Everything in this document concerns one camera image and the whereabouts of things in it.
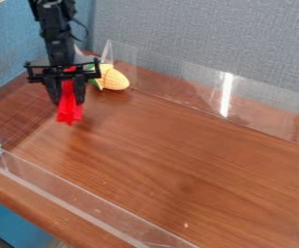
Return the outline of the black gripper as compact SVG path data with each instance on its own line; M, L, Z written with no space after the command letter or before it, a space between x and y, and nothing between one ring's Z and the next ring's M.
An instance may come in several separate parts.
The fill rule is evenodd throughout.
M43 66L26 62L23 67L27 70L30 83L45 82L50 99L55 105L61 102L62 97L62 83L59 80L74 79L75 101L78 105L82 105L86 98L86 81L102 77L101 60L98 58L94 58L90 62L67 66Z

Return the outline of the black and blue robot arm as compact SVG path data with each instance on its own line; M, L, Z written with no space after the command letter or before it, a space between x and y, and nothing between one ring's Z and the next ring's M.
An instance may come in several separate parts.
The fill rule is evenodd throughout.
M74 41L81 41L71 31L74 21L85 30L87 27L75 18L75 0L27 0L34 19L39 23L41 37L45 41L47 58L26 61L30 83L42 83L50 99L57 105L62 100L63 84L74 81L75 103L82 105L86 98L86 83L102 77L101 59L78 51Z

